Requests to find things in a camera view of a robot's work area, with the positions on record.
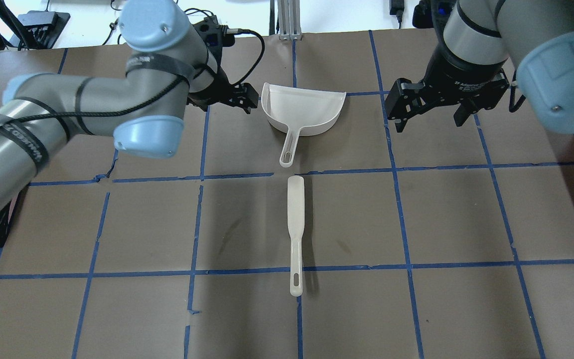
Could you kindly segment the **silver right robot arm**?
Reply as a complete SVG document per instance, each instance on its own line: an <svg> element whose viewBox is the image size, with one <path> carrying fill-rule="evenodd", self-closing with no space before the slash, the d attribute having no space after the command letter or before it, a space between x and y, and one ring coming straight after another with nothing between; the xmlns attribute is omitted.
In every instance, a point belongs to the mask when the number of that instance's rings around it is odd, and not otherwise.
<svg viewBox="0 0 574 359"><path fill-rule="evenodd" d="M397 79L385 99L401 133L410 118L456 105L460 127L510 91L545 129L574 134L574 0L431 0L437 36L423 78Z"/></svg>

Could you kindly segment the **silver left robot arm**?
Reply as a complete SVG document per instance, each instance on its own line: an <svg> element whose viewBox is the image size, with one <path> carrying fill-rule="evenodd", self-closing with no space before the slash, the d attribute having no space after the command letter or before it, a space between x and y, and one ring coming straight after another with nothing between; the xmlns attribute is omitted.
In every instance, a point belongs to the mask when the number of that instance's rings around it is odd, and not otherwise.
<svg viewBox="0 0 574 359"><path fill-rule="evenodd" d="M132 49L125 77L36 73L11 79L0 107L0 212L75 136L113 137L119 152L177 153L187 105L249 113L259 95L230 83L200 25L172 0L131 0L119 17Z"/></svg>

